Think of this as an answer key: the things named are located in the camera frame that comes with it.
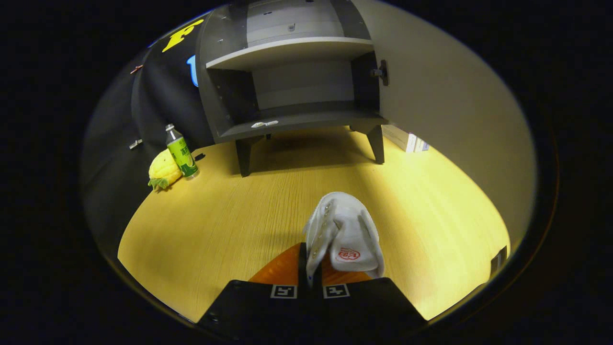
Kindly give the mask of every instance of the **white cloth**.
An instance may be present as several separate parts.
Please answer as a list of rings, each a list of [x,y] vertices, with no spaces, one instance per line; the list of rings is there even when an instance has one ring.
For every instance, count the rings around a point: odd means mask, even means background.
[[[379,247],[379,233],[366,207],[343,192],[326,194],[306,223],[306,274],[313,286],[313,274],[329,252],[337,271],[366,272],[383,276],[385,265]]]

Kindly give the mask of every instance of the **book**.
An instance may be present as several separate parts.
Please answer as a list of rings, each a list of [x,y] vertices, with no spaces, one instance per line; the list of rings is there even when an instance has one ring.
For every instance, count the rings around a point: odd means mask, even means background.
[[[381,131],[383,132],[383,136],[405,152],[413,152],[415,149],[415,143],[417,141],[417,136],[415,136],[415,134],[410,132],[407,133],[393,125],[382,125]]]
[[[413,152],[422,152],[424,150],[424,141],[421,138],[417,139],[415,143],[415,150]]]

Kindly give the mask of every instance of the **orange object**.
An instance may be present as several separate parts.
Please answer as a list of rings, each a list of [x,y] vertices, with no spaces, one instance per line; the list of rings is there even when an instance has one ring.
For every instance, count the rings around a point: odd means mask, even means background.
[[[279,254],[259,270],[250,282],[277,285],[298,285],[298,257],[300,243]],[[330,257],[326,255],[321,262],[322,285],[347,284],[369,281],[364,272],[341,272],[332,268]]]

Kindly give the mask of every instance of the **green bottle label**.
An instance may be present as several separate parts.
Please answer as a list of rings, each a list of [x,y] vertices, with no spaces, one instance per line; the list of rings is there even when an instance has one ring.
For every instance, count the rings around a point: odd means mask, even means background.
[[[191,152],[188,149],[188,145],[185,143],[183,138],[179,138],[170,144],[168,144],[168,150],[172,155],[172,158],[175,159],[179,169],[183,173],[183,176],[188,177],[198,171],[198,167],[196,166],[196,162],[194,158],[191,156]]]

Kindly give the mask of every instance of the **wooden tabletop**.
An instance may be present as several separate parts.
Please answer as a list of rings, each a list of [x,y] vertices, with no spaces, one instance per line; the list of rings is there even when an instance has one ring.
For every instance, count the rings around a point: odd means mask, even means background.
[[[155,297],[197,322],[231,279],[248,280],[304,241],[319,199],[346,192],[379,231],[386,272],[426,319],[490,276],[511,250],[488,197],[433,147],[405,153],[384,138],[383,165],[366,135],[347,127],[279,133],[258,142],[241,177],[233,142],[206,154],[200,175],[151,192],[128,224],[118,258]],[[147,172],[143,183],[147,182]]]

